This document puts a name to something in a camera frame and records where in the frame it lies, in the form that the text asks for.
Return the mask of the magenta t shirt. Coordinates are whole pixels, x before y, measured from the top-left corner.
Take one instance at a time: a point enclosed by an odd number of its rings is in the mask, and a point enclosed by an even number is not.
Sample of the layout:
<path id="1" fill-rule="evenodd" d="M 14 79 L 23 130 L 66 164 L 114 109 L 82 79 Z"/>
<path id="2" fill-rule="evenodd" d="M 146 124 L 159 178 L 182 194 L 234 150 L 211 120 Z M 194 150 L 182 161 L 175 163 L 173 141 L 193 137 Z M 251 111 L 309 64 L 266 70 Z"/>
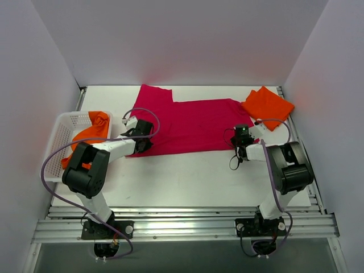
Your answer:
<path id="1" fill-rule="evenodd" d="M 228 150 L 225 141 L 234 135 L 234 126 L 253 126 L 238 101 L 175 102 L 171 90 L 148 85 L 140 87 L 132 115 L 160 128 L 141 157 Z"/>

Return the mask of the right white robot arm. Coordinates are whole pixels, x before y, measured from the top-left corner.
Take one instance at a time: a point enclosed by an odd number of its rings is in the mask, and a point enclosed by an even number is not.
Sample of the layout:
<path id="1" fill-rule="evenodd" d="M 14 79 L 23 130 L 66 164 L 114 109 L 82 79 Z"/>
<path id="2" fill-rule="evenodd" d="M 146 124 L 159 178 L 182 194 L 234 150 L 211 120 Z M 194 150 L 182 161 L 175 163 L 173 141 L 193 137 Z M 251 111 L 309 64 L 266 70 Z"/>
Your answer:
<path id="1" fill-rule="evenodd" d="M 267 165 L 272 192 L 258 206 L 252 221 L 256 233 L 264 235 L 273 228 L 273 221 L 285 213 L 291 200 L 313 183 L 314 174 L 299 142 L 267 145 L 261 137 L 266 128 L 262 122 L 253 127 L 239 124 L 233 128 L 230 142 L 237 164 L 245 161 L 264 162 Z"/>

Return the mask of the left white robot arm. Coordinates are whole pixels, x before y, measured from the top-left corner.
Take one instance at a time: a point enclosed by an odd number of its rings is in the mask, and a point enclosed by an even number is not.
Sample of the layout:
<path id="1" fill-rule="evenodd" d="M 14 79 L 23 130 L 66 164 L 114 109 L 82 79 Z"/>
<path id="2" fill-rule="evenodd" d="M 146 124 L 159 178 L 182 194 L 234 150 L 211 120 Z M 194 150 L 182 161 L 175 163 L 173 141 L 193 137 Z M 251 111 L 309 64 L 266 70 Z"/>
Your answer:
<path id="1" fill-rule="evenodd" d="M 113 211 L 102 194 L 109 163 L 125 156 L 143 153 L 152 147 L 153 123 L 132 117 L 127 131 L 115 141 L 77 144 L 63 173 L 62 182 L 77 195 L 88 210 L 89 222 L 101 238 L 114 234 Z"/>

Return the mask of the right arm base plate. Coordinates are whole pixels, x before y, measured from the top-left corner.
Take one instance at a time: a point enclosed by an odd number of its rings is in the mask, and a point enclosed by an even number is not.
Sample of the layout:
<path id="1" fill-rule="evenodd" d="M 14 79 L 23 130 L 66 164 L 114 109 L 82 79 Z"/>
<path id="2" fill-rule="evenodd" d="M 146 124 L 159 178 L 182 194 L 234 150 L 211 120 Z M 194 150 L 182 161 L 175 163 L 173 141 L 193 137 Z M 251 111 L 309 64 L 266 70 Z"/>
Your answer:
<path id="1" fill-rule="evenodd" d="M 260 220 L 254 218 L 236 218 L 235 230 L 238 237 L 274 237 L 287 234 L 284 220 Z"/>

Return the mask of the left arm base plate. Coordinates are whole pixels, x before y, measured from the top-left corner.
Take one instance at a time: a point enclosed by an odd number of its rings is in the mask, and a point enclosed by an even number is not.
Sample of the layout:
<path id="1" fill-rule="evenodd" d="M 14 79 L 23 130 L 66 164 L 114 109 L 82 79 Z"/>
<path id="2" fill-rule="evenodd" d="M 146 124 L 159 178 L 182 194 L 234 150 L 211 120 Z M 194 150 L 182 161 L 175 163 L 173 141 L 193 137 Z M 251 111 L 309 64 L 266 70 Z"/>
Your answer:
<path id="1" fill-rule="evenodd" d="M 110 224 L 115 229 L 120 231 L 126 238 L 132 239 L 134 232 L 134 221 L 119 221 Z M 83 223 L 81 239 L 83 240 L 102 240 L 121 238 L 115 231 L 109 229 L 103 224 L 97 224 L 91 220 L 87 220 Z"/>

